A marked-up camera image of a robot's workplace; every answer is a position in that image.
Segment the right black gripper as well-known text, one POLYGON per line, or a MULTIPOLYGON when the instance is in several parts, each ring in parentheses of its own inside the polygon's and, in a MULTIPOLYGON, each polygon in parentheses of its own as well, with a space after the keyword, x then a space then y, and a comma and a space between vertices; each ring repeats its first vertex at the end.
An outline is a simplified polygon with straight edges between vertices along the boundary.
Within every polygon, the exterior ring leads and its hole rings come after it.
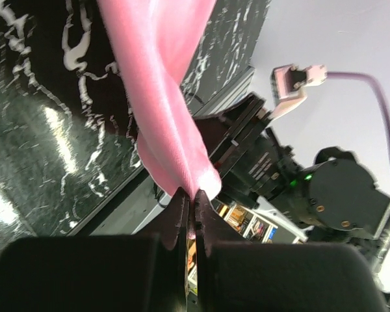
POLYGON ((280 144, 264 104, 250 93, 222 112, 195 118, 222 180, 216 200, 256 208, 263 197, 277 208, 305 207, 303 168, 293 159, 292 147, 280 144))

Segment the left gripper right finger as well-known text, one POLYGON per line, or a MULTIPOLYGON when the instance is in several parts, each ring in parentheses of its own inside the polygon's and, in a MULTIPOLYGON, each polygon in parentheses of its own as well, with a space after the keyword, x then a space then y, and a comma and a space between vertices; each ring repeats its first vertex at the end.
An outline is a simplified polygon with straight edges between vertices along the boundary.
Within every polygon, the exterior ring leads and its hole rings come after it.
POLYGON ((347 244, 258 244, 204 191, 194 200, 200 311, 386 311, 362 255, 347 244))

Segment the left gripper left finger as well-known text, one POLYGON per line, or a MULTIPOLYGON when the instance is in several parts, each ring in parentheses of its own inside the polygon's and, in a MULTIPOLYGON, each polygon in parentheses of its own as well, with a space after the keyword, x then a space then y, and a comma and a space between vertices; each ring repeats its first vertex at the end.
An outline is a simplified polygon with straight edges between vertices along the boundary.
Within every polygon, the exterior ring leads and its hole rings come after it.
POLYGON ((134 235, 19 239, 0 256, 0 311, 186 311, 190 198, 134 235))

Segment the pink t shirt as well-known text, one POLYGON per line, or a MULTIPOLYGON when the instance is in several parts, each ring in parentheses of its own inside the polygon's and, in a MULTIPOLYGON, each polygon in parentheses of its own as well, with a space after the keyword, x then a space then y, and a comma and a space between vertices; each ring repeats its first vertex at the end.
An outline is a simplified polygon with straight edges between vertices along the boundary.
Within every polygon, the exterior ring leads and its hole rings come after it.
POLYGON ((203 35, 214 1, 98 3, 134 119, 142 164, 165 193, 222 188, 181 82, 203 35))

